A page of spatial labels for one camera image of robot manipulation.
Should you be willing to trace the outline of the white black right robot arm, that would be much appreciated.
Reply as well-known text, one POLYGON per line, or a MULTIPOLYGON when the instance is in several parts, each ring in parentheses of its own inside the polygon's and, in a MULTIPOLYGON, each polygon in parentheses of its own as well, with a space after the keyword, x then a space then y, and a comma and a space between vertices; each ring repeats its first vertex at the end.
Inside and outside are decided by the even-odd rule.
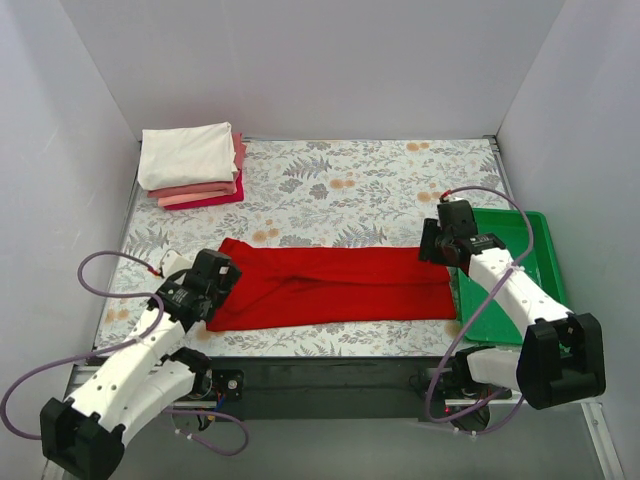
POLYGON ((606 389, 602 328, 547 294, 492 233, 478 230, 466 200, 444 200, 424 222, 422 261, 453 267, 481 286, 522 338, 518 351, 475 347, 455 354, 454 389, 475 397, 488 385, 519 392, 533 408, 596 397, 606 389))

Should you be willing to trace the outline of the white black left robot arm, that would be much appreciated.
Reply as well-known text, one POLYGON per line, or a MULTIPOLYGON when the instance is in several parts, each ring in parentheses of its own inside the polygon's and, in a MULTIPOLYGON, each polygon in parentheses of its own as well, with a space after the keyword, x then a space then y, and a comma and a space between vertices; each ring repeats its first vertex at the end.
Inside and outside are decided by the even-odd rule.
POLYGON ((220 405, 237 400, 242 376, 217 372, 205 354, 175 344, 192 326, 210 322, 241 277, 223 253, 204 249, 193 262, 167 261, 164 281, 125 346, 112 353, 65 400, 40 413, 44 456, 79 479, 107 479, 131 440, 175 401, 220 405))

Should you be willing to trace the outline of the aluminium frame rail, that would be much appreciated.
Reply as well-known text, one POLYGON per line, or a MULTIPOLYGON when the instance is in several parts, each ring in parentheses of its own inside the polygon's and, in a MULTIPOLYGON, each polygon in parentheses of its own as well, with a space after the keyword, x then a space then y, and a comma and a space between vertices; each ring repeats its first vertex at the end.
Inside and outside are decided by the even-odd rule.
POLYGON ((598 402, 586 402, 581 404, 581 408, 604 478, 623 480, 625 475, 603 414, 602 405, 598 402))

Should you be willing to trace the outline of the red t shirt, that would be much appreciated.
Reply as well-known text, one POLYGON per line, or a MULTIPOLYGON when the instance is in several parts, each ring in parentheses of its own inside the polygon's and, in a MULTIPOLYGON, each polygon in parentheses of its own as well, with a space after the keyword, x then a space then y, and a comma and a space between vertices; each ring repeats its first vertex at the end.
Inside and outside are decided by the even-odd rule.
POLYGON ((207 328, 245 331, 343 322, 452 320, 444 266, 415 247, 220 246, 242 276, 207 328))

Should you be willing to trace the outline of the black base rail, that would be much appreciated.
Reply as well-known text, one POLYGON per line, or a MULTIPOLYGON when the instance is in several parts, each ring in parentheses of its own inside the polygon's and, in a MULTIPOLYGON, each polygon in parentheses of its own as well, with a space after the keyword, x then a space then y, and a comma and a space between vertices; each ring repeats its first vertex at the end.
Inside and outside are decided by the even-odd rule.
POLYGON ((241 420, 424 417, 435 357, 208 357, 182 348, 156 368, 110 358, 74 406, 107 429, 151 420, 170 404, 241 420))

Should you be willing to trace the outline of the green plastic tray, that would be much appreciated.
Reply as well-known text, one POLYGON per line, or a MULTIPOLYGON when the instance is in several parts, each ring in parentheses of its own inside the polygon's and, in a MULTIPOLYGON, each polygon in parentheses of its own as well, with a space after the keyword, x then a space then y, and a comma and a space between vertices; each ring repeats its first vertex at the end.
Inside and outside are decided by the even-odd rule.
MULTIPOLYGON (((505 243, 512 257, 522 254, 529 243, 524 221, 521 215, 512 210, 484 209, 474 210, 478 230, 481 233, 493 233, 505 243)), ((539 212, 529 211, 527 217, 534 234, 534 248, 523 260, 526 273, 555 301, 567 306, 566 292, 556 258, 546 218, 539 212)), ((483 287, 465 274, 456 275, 456 308, 461 324, 468 323, 471 315, 488 295, 483 287)), ((467 331, 468 342, 488 345, 522 344, 522 335, 507 314, 493 301, 482 312, 467 331)))

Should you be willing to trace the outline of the folded white t shirt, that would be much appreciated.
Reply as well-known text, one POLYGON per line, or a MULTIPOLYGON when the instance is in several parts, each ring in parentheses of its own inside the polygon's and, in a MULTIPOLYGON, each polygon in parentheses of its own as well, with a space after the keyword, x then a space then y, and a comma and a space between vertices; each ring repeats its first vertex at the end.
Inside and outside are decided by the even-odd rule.
POLYGON ((175 129, 144 129, 137 180, 147 190, 191 184, 230 182, 235 164, 228 122, 175 129))

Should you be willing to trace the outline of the floral patterned table cloth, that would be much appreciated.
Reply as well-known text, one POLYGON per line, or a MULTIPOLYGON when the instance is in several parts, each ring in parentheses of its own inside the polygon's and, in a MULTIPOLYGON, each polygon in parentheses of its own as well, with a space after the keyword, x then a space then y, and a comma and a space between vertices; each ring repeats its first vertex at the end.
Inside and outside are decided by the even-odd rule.
POLYGON ((486 139, 250 140, 243 186, 239 203, 178 212, 135 193, 97 347, 130 332, 144 306, 137 293, 158 286, 142 263, 158 265, 169 251, 193 258, 226 238, 254 247, 415 246, 445 190, 465 187, 473 205, 496 209, 510 193, 486 139))

